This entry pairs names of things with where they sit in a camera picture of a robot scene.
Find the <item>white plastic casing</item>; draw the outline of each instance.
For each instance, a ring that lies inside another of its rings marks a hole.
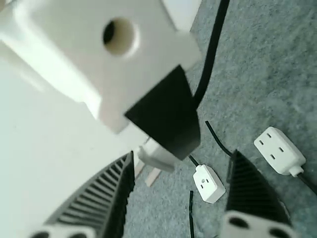
[[[105,46],[106,26],[115,35]],[[43,79],[119,133],[124,116],[174,68],[201,59],[159,0],[19,0],[0,16],[0,39]]]
[[[304,155],[279,129],[270,126],[254,141],[254,145],[279,174],[296,177],[304,171],[301,168],[306,162]]]
[[[226,192],[217,174],[206,165],[198,165],[193,178],[198,192],[205,202],[215,203]]]

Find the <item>black power cord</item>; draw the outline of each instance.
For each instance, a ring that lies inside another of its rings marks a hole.
[[[215,131],[211,127],[209,121],[205,121],[205,123],[206,123],[209,131],[211,132],[212,136],[214,137],[215,141],[220,146],[220,148],[224,151],[224,153],[226,153],[228,156],[232,157],[232,153],[226,147],[224,147],[224,145],[222,144],[222,142],[219,140],[218,136],[216,135]]]
[[[195,238],[194,221],[193,221],[193,195],[194,195],[194,192],[190,191],[190,194],[189,194],[189,226],[190,226],[190,237],[191,238]]]
[[[303,173],[300,173],[297,175],[297,177],[307,186],[311,189],[311,191],[314,192],[314,194],[316,194],[317,196],[317,186],[315,184],[313,184],[311,181],[309,181]]]
[[[190,160],[193,162],[193,164],[197,167],[199,164],[198,162],[194,159],[194,157],[192,155],[188,156],[190,158]]]
[[[202,77],[198,84],[198,88],[194,95],[194,106],[198,108],[200,102],[203,100],[203,97],[206,93],[208,84],[210,82],[210,77],[213,69],[214,59],[217,52],[217,47],[220,39],[220,34],[222,30],[222,26],[224,23],[224,19],[227,14],[228,6],[230,0],[221,0],[217,12],[217,16],[213,25],[212,34],[210,37],[206,60],[203,68]]]

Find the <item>white extension socket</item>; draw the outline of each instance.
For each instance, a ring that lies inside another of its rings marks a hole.
[[[287,136],[272,126],[267,128],[255,141],[254,145],[273,169],[281,175],[296,177],[304,172],[304,155]]]
[[[206,165],[198,165],[193,178],[198,192],[205,202],[215,203],[226,192],[217,174]]]

